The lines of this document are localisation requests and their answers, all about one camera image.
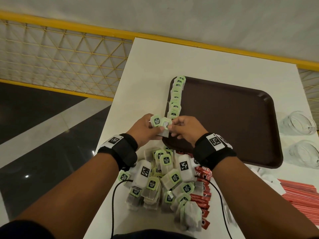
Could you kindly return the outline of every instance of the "drinking glass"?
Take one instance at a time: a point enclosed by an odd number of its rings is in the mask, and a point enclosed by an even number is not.
[[[279,123],[279,132],[285,135],[311,135],[316,130],[315,121],[301,111],[292,112]]]
[[[284,161],[300,167],[319,169],[319,151],[313,142],[301,140],[289,146]]]

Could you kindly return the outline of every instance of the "brown tray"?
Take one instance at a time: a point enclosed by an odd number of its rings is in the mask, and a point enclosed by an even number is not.
[[[194,116],[224,137],[244,163],[275,169],[283,161],[274,102],[269,94],[235,85],[186,77],[180,116]],[[163,137],[174,150],[192,153],[186,140]]]

